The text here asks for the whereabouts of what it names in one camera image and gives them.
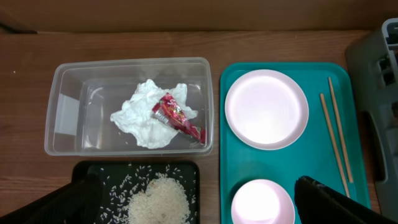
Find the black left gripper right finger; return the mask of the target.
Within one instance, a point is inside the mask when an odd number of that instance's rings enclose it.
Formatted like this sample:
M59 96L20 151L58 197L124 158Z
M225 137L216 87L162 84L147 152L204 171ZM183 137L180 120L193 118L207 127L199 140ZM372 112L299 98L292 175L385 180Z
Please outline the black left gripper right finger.
M294 202L302 224L397 224L309 176L295 182Z

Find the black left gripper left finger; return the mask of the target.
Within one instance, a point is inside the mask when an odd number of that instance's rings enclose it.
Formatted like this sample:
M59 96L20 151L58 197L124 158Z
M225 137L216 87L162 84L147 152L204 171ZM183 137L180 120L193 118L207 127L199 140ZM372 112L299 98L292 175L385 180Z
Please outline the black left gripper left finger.
M93 223L102 200L103 186L90 174L1 217L1 223Z

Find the wooden chopstick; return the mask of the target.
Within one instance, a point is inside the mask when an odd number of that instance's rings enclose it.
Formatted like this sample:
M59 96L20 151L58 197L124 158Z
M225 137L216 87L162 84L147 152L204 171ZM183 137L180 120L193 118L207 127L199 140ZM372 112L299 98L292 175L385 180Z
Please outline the wooden chopstick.
M329 88L330 88L330 95L331 95L331 100L333 103L333 109L335 112L335 119L336 119L336 124L337 124L338 132L339 132L340 143L341 143L341 147L342 147L342 151L343 151L343 157L344 157L344 161L345 161L348 180L352 184L354 182L353 175L352 175L351 166L349 163L349 157L348 157L348 152L347 152L347 148L346 148L343 127L341 124L341 118L340 118L340 113L339 113L339 109L338 109L338 104L336 101L335 91L334 91L333 83L332 83L332 80L330 77L328 77L328 84L329 84Z
M343 188L345 190L346 196L348 198L350 198L349 188L348 188L348 185L347 185L347 181L346 181L346 177L345 177L345 173L344 173L344 168L343 168L343 165L342 165L342 162L341 162L340 152L338 150L338 146L337 146L337 143L336 143L333 127L331 125L330 115L329 115L329 112L328 112L328 108L327 108L325 97L324 97L323 93L320 93L320 101L321 101L323 112L324 112L324 115L325 115L326 125L327 125L328 131L329 131L329 135L330 135L333 151L335 153L336 163L338 164L338 170L340 172L340 177L341 177L341 181L343 183Z

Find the pinkish small bowl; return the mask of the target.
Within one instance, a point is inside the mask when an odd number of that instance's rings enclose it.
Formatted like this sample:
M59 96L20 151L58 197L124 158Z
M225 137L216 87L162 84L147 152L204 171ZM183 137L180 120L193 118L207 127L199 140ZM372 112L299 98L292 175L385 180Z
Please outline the pinkish small bowl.
M231 219L234 224L294 224L295 207L282 186L256 179L243 184L235 193Z

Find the white napkin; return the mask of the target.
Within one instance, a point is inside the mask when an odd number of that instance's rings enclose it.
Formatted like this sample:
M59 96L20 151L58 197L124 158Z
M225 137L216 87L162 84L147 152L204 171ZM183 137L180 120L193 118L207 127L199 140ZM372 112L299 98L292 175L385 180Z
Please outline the white napkin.
M166 126L152 117L152 108L166 94L170 93L188 119L196 118L198 112L187 106L187 85L179 83L173 89L161 89L153 80L148 79L137 86L130 100L126 100L122 109L112 113L110 121L124 133L132 134L137 145L148 149L162 148L170 144L178 131Z

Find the white plate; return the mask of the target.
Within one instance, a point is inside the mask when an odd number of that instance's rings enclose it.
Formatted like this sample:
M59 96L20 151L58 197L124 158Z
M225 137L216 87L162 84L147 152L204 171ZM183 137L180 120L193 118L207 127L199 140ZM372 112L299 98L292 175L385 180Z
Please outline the white plate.
M253 70L229 88L224 113L235 136L248 146L273 151L293 144L309 120L305 93L275 70Z

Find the red foil wrapper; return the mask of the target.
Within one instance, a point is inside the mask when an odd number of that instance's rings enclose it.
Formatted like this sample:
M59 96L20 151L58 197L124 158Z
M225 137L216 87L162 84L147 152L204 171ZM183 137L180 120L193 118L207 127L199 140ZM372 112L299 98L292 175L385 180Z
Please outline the red foil wrapper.
M206 131L193 125L170 93L166 93L152 108L152 117L172 129L204 144Z

